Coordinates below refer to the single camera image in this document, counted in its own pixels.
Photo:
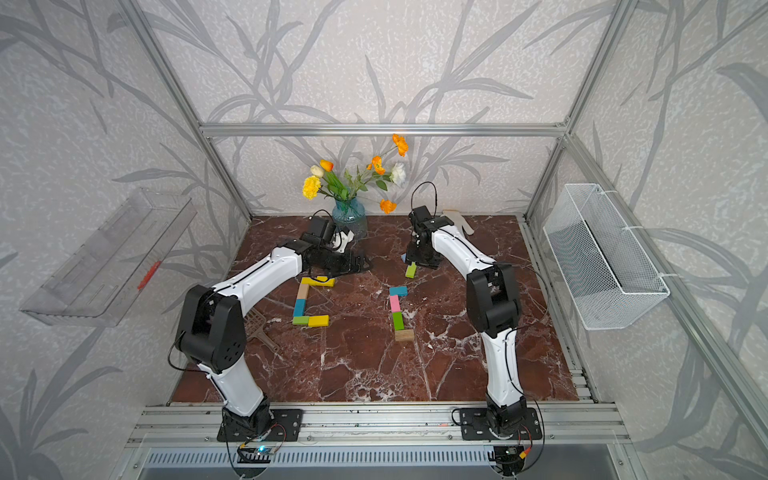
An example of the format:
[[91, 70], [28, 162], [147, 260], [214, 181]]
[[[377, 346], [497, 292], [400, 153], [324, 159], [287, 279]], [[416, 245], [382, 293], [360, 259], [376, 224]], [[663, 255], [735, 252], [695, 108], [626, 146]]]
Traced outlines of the dark teal block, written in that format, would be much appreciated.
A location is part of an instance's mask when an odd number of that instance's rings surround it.
[[408, 295], [408, 289], [406, 286], [391, 287], [389, 289], [389, 295], [404, 297]]

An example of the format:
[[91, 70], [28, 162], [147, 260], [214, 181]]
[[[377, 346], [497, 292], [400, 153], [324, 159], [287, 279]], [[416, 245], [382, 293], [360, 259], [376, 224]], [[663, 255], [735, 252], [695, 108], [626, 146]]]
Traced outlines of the pink block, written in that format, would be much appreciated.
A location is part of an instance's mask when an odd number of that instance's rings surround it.
[[395, 312], [400, 312], [400, 311], [401, 311], [401, 307], [400, 307], [400, 297], [399, 297], [399, 296], [397, 296], [397, 295], [391, 295], [391, 296], [389, 297], [389, 304], [390, 304], [390, 309], [391, 309], [391, 311], [392, 311], [393, 313], [395, 313]]

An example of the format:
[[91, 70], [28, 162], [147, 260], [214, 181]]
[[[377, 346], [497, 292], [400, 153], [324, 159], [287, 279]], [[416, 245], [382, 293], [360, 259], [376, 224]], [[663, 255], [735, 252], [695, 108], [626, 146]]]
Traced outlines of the brown wooden block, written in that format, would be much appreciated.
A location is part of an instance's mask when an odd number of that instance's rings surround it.
[[409, 342], [415, 338], [415, 332], [412, 329], [403, 329], [395, 331], [395, 340], [397, 342]]

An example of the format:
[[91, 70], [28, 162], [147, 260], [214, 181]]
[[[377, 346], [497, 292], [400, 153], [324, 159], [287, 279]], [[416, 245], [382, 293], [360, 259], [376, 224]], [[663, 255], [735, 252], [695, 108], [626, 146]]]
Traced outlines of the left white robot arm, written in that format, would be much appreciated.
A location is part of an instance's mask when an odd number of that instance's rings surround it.
[[284, 282], [316, 269], [326, 277], [370, 268], [349, 244], [355, 234], [314, 216], [297, 239], [287, 240], [241, 273], [211, 287], [196, 285], [184, 298], [174, 348], [211, 380], [224, 400], [223, 425], [262, 436], [274, 424], [270, 401], [257, 386], [244, 354], [245, 315]]

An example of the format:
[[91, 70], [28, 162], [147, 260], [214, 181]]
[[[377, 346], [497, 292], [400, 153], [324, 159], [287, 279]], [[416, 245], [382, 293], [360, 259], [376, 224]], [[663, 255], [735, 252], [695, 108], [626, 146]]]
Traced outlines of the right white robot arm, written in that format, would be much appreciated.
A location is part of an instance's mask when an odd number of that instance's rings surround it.
[[515, 347], [522, 316], [515, 269], [482, 253], [446, 216], [419, 206], [408, 218], [413, 233], [406, 260], [433, 269], [447, 260], [465, 279], [466, 313], [480, 334], [488, 369], [487, 422], [494, 435], [509, 437], [527, 414]]

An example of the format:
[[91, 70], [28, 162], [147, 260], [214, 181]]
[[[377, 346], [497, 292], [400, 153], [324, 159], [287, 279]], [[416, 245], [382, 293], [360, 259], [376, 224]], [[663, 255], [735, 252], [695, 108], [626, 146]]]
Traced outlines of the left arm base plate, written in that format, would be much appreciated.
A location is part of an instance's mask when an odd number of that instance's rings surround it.
[[302, 417], [301, 409], [259, 410], [250, 417], [242, 417], [223, 408], [217, 440], [231, 443], [264, 440], [296, 442]]

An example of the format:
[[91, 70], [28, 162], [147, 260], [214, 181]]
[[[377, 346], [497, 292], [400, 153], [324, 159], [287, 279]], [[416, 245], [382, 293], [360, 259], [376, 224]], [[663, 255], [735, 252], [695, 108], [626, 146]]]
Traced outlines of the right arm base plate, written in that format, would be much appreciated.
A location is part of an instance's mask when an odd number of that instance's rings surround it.
[[542, 423], [535, 408], [520, 408], [511, 413], [488, 408], [459, 408], [456, 420], [465, 441], [534, 441], [543, 438]]

